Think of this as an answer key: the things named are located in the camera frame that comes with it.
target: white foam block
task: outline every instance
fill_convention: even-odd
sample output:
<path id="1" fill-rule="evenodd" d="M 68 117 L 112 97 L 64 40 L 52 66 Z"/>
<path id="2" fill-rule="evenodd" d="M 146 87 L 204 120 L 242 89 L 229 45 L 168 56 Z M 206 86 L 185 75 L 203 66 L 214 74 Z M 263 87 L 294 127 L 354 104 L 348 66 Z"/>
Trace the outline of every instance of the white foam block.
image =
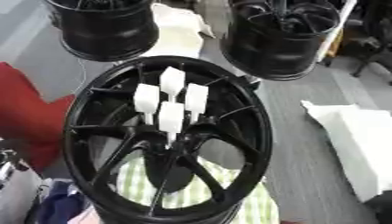
<path id="1" fill-rule="evenodd" d="M 164 101 L 159 111 L 159 129 L 169 133 L 180 133 L 184 121 L 184 104 Z"/>
<path id="2" fill-rule="evenodd" d="M 190 83 L 185 95 L 185 109 L 197 114 L 206 111 L 208 87 Z"/>
<path id="3" fill-rule="evenodd" d="M 133 97 L 135 110 L 146 114 L 155 114 L 159 104 L 159 87 L 139 84 Z"/>
<path id="4" fill-rule="evenodd" d="M 318 106 L 302 101 L 328 133 L 343 171 L 359 200 L 392 190 L 392 116 L 357 105 Z"/>
<path id="5" fill-rule="evenodd" d="M 186 82 L 186 73 L 174 67 L 167 67 L 160 76 L 160 86 L 162 92 L 165 92 L 175 101 L 175 97 L 183 89 Z"/>

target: wheel rim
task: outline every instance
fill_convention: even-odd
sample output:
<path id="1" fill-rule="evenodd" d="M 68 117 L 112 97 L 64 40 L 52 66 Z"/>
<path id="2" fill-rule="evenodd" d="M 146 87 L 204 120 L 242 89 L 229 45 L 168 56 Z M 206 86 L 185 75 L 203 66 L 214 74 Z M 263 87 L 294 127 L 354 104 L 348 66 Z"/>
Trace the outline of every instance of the wheel rim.
<path id="1" fill-rule="evenodd" d="M 306 76 L 326 34 L 340 21 L 329 3 L 296 3 L 280 15 L 268 1 L 237 0 L 231 11 L 223 55 L 244 72 L 273 81 Z"/>
<path id="2" fill-rule="evenodd" d="M 157 131 L 157 127 L 142 123 L 130 127 L 120 123 L 137 117 L 130 107 L 132 102 L 127 100 L 132 98 L 137 83 L 157 84 L 158 76 L 168 66 L 186 71 L 187 82 L 208 85 L 210 106 L 207 106 L 206 116 L 200 119 L 201 122 L 185 126 L 173 147 L 162 150 L 166 137 Z M 97 107 L 102 107 L 99 115 L 91 116 L 92 111 L 98 111 Z M 127 117 L 114 113 L 116 110 Z M 123 139 L 116 153 L 98 171 L 93 162 L 88 161 L 93 150 L 88 145 L 91 136 Z M 240 174 L 226 189 L 195 159 L 195 151 L 209 139 L 232 144 L 244 156 L 245 163 Z M 221 220 L 228 211 L 234 211 L 263 177 L 270 161 L 271 143 L 268 115 L 244 83 L 211 63 L 175 56 L 135 59 L 110 69 L 80 93 L 68 112 L 64 129 L 65 160 L 76 185 L 99 210 L 117 217 L 118 221 L 133 223 L 218 223 L 216 220 Z M 166 209 L 159 205 L 163 195 L 159 193 L 165 192 L 165 184 L 159 187 L 150 206 L 129 201 L 112 191 L 108 185 L 111 169 L 132 151 L 148 149 L 169 153 L 165 170 L 169 171 L 170 165 L 189 169 L 205 182 L 213 197 L 195 206 Z"/>
<path id="3" fill-rule="evenodd" d="M 61 44 L 71 54 L 118 61 L 150 50 L 158 40 L 151 0 L 45 0 Z"/>

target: wheel spoke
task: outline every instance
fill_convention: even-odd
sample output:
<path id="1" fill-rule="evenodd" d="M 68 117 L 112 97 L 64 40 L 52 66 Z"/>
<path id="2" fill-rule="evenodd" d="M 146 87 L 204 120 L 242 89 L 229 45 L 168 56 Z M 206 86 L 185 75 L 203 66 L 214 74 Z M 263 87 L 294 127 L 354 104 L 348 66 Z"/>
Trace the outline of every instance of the wheel spoke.
<path id="1" fill-rule="evenodd" d="M 323 21 L 325 23 L 328 23 L 329 25 L 333 25 L 335 23 L 335 21 L 329 17 L 322 17 L 319 14 L 316 13 L 306 13 L 305 14 L 307 19 L 312 22 L 312 20 L 316 20 L 316 22 L 318 21 Z"/>
<path id="2" fill-rule="evenodd" d="M 118 90 L 118 89 L 111 89 L 111 88 L 99 88 L 99 87 L 92 87 L 90 91 L 94 95 L 99 96 L 106 96 L 110 98 L 115 98 L 117 100 L 128 100 L 131 99 L 135 93 L 135 89 L 132 90 Z"/>
<path id="3" fill-rule="evenodd" d="M 192 156 L 184 157 L 184 164 L 208 186 L 215 200 L 223 200 L 225 190 L 211 173 Z"/>
<path id="4" fill-rule="evenodd" d="M 105 161 L 105 163 L 98 169 L 92 181 L 93 185 L 102 183 L 105 177 L 110 174 L 112 168 L 116 166 L 116 164 L 120 163 L 126 155 L 143 148 L 142 145 L 135 145 L 130 148 L 132 144 L 134 144 L 134 137 L 127 136 Z"/>
<path id="5" fill-rule="evenodd" d="M 162 200 L 165 194 L 165 186 L 167 183 L 167 179 L 169 178 L 172 167 L 176 163 L 177 159 L 178 159 L 177 153 L 173 152 L 171 154 L 171 157 L 169 158 L 166 167 L 164 168 L 164 174 L 162 175 L 162 179 L 159 183 L 159 188 L 157 189 L 154 197 L 152 198 L 150 209 L 148 212 L 149 216 L 152 216 L 157 209 L 162 208 Z"/>
<path id="6" fill-rule="evenodd" d="M 226 142 L 228 144 L 232 144 L 237 149 L 241 150 L 244 153 L 244 156 L 247 160 L 249 160 L 249 158 L 250 158 L 250 160 L 254 160 L 255 157 L 260 156 L 260 151 L 250 147 L 243 140 L 228 134 L 226 131 L 224 131 L 222 129 L 215 128 L 214 133 L 223 142 Z"/>
<path id="7" fill-rule="evenodd" d="M 313 26 L 307 15 L 304 14 L 293 14 L 291 15 L 293 18 L 297 18 L 300 20 L 311 32 L 318 32 L 316 28 Z"/>
<path id="8" fill-rule="evenodd" d="M 102 125 L 78 125 L 72 126 L 71 129 L 77 134 L 90 136 L 104 136 L 104 137 L 124 137 L 127 132 L 133 130 L 132 126 L 102 126 Z"/>

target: rim lip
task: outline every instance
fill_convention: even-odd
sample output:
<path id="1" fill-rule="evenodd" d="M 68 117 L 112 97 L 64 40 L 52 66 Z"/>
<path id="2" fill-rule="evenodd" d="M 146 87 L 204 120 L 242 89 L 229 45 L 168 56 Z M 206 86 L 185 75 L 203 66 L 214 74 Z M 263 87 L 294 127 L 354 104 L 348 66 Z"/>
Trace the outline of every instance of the rim lip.
<path id="1" fill-rule="evenodd" d="M 66 49 L 67 52 L 71 53 L 72 55 L 84 59 L 84 60 L 91 60 L 91 61 L 98 61 L 98 62 L 113 62 L 118 60 L 126 60 L 129 58 L 137 57 L 143 53 L 148 52 L 158 41 L 159 38 L 159 29 L 157 25 L 154 23 L 154 34 L 150 42 L 146 43 L 142 48 L 137 48 L 133 51 L 129 51 L 122 54 L 112 54 L 110 56 L 101 56 L 92 53 L 80 52 L 73 49 L 63 37 L 60 38 L 60 43 Z"/>
<path id="2" fill-rule="evenodd" d="M 302 79 L 309 75 L 317 64 L 316 61 L 313 61 L 304 71 L 299 73 L 260 73 L 260 71 L 257 71 L 257 69 L 254 69 L 252 66 L 247 66 L 235 57 L 232 57 L 232 55 L 227 51 L 229 47 L 230 46 L 227 44 L 227 37 L 224 35 L 220 40 L 220 51 L 225 59 L 247 74 L 270 81 L 294 81 Z"/>
<path id="3" fill-rule="evenodd" d="M 114 13 L 121 13 L 121 12 L 126 12 L 130 11 L 132 13 L 137 13 L 140 10 L 143 10 L 144 7 L 140 7 L 140 5 L 148 5 L 152 3 L 152 0 L 138 0 L 135 4 L 131 5 L 130 7 L 126 8 L 121 8 L 121 9 L 113 9 L 113 10 L 77 10 L 76 8 L 71 8 L 67 7 L 65 5 L 62 5 L 60 3 L 56 3 L 54 0 L 44 0 L 48 4 L 55 6 L 59 9 L 65 10 L 65 11 L 74 11 L 74 12 L 86 12 L 86 13 L 102 13 L 102 14 L 107 14 L 108 12 L 114 12 Z"/>
<path id="4" fill-rule="evenodd" d="M 104 209 L 106 211 L 111 211 L 113 214 L 119 214 L 122 217 L 127 217 L 131 216 L 135 221 L 141 221 L 141 222 L 149 222 L 149 223 L 187 223 L 187 222 L 192 222 L 192 221 L 203 221 L 203 220 L 208 220 L 216 215 L 225 213 L 228 209 L 230 209 L 232 206 L 235 204 L 232 203 L 221 203 L 219 209 L 216 209 L 213 212 L 207 212 L 203 211 L 199 212 L 199 214 L 195 217 L 194 215 L 187 214 L 183 215 L 181 217 L 175 217 L 176 220 L 173 220 L 174 216 L 153 216 L 146 218 L 145 214 L 139 213 L 138 211 L 132 211 L 129 210 L 127 207 L 125 208 L 119 208 L 118 203 L 114 202 L 113 200 L 108 200 L 106 199 L 107 197 L 102 196 L 100 194 L 96 193 L 96 190 L 83 178 L 81 175 L 81 172 L 79 171 L 78 166 L 74 162 L 74 156 L 72 153 L 73 147 L 74 147 L 74 142 L 71 141 L 71 131 L 70 131 L 70 123 L 75 121 L 75 117 L 79 117 L 79 113 L 83 110 L 83 106 L 88 102 L 88 91 L 91 87 L 98 86 L 98 85 L 103 85 L 106 81 L 110 81 L 116 76 L 129 71 L 133 67 L 135 67 L 139 63 L 143 63 L 144 61 L 181 61 L 181 62 L 190 62 L 193 65 L 194 64 L 199 64 L 203 67 L 208 67 L 211 68 L 211 70 L 214 74 L 219 74 L 222 76 L 231 76 L 232 78 L 230 79 L 230 83 L 237 88 L 237 90 L 242 93 L 242 95 L 247 98 L 248 101 L 254 103 L 257 108 L 257 113 L 255 113 L 257 120 L 259 121 L 260 127 L 260 134 L 262 134 L 261 139 L 263 141 L 260 141 L 260 146 L 258 147 L 258 150 L 260 151 L 262 149 L 262 158 L 260 159 L 260 162 L 264 160 L 264 163 L 260 163 L 258 166 L 260 166 L 257 169 L 260 169 L 260 173 L 255 174 L 255 179 L 258 178 L 259 180 L 251 186 L 250 190 L 247 193 L 243 193 L 242 195 L 235 195 L 236 197 L 234 198 L 236 200 L 236 203 L 240 202 L 243 198 L 245 198 L 247 195 L 251 193 L 251 191 L 256 187 L 257 183 L 261 180 L 265 172 L 267 171 L 268 164 L 270 162 L 270 157 L 272 153 L 272 128 L 270 126 L 270 119 L 268 117 L 268 114 L 261 103 L 261 101 L 258 99 L 258 97 L 253 93 L 250 88 L 245 87 L 242 85 L 238 78 L 235 77 L 233 74 L 231 74 L 229 71 L 216 66 L 215 64 L 212 64 L 210 62 L 201 60 L 201 59 L 192 59 L 192 58 L 186 58 L 186 57 L 179 57 L 179 56 L 156 56 L 156 57 L 148 57 L 148 58 L 139 58 L 139 59 L 133 59 L 130 61 L 127 61 L 120 66 L 114 66 L 111 69 L 109 69 L 107 72 L 103 73 L 102 75 L 98 76 L 95 80 L 93 80 L 87 87 L 83 89 L 83 91 L 79 94 L 77 99 L 73 102 L 73 105 L 70 107 L 70 109 L 67 112 L 67 117 L 65 121 L 65 127 L 63 131 L 63 154 L 66 160 L 66 165 L 68 167 L 68 170 L 71 173 L 71 176 L 73 177 L 73 180 L 75 181 L 75 184 L 81 189 L 83 193 L 85 193 L 89 199 L 93 202 L 95 206 L 98 206 L 100 209 Z M 208 203 L 209 201 L 202 202 L 198 204 L 197 206 L 204 205 Z M 190 211 L 192 210 L 192 207 L 187 207 L 184 209 L 171 209 L 173 211 L 175 210 L 182 210 L 182 211 Z"/>

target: blue fabric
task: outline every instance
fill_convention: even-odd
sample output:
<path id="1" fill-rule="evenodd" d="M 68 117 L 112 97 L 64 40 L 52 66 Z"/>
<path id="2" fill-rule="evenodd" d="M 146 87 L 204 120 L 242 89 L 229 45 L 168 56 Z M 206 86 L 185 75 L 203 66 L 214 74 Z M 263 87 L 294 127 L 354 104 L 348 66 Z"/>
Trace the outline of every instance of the blue fabric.
<path id="1" fill-rule="evenodd" d="M 68 195 L 72 183 L 58 181 L 49 196 L 39 207 L 38 224 L 67 224 L 80 214 L 84 205 L 84 196 L 80 193 Z"/>

